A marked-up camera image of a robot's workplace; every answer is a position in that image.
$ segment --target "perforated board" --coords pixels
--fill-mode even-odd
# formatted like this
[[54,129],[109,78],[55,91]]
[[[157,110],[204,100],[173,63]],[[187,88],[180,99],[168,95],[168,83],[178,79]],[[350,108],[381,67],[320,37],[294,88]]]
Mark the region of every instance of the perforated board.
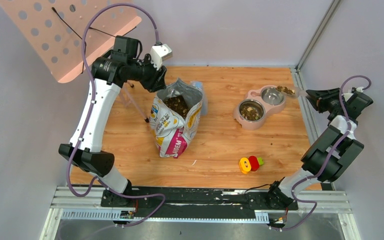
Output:
[[[81,39],[61,21],[59,15],[80,36],[99,10],[131,0],[0,0],[0,6],[17,25],[59,83],[77,77],[83,68]],[[134,8],[114,7],[101,14],[93,28],[112,35],[124,35],[141,22]],[[86,56],[91,64],[114,45],[114,38],[89,29]]]

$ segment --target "stainless steel bowl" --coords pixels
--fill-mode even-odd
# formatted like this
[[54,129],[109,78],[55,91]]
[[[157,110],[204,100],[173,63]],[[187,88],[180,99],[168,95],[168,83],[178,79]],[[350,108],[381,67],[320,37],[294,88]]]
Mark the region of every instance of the stainless steel bowl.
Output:
[[[245,108],[254,107],[257,110],[260,118],[258,120],[252,120],[252,121],[245,119],[241,115],[241,108],[242,107],[245,107]],[[254,99],[245,99],[245,100],[241,101],[239,106],[237,107],[237,111],[239,112],[239,116],[242,119],[244,119],[245,121],[251,122],[251,123],[260,121],[266,115],[266,110],[264,109],[263,105]]]
[[261,98],[264,102],[273,106],[280,105],[285,101],[285,95],[276,90],[275,87],[265,88],[261,92]]

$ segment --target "pink pet bowl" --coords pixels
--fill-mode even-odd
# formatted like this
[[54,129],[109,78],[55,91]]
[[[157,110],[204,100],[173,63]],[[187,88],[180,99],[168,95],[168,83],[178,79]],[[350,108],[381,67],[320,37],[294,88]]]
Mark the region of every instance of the pink pet bowl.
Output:
[[[285,95],[276,90],[276,86],[266,85],[260,89],[248,91],[245,99],[233,110],[233,118],[242,125],[243,129],[256,130],[263,126],[269,116],[282,112],[285,102]],[[259,118],[246,119],[240,113],[242,108],[256,110]]]

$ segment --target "pet food bag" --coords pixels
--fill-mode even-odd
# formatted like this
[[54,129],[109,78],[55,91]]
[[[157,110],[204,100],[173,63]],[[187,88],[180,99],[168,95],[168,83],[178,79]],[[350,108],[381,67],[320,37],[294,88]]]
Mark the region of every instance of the pet food bag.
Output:
[[149,122],[160,157],[176,159],[186,150],[197,133],[202,104],[203,92],[180,78],[157,92]]

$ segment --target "wooden table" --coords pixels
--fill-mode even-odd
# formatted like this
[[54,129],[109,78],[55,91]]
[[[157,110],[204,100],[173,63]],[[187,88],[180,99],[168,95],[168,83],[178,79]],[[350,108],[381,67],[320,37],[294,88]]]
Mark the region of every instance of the wooden table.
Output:
[[[250,188],[271,184],[298,170],[309,140],[296,99],[286,99],[285,109],[270,116],[258,130],[243,130],[232,117],[233,109],[250,89],[265,85],[293,86],[288,68],[191,67],[168,68],[166,83],[177,77],[201,81],[208,97],[207,116],[202,116],[198,132],[178,158],[160,158],[151,129],[136,109],[116,101],[103,136],[103,151],[115,155],[118,170],[134,186]],[[129,92],[149,113],[155,93],[140,83]],[[263,157],[264,165],[256,172],[241,173],[242,157]],[[88,173],[74,168],[71,181],[88,184]],[[310,189],[319,190],[320,185]]]

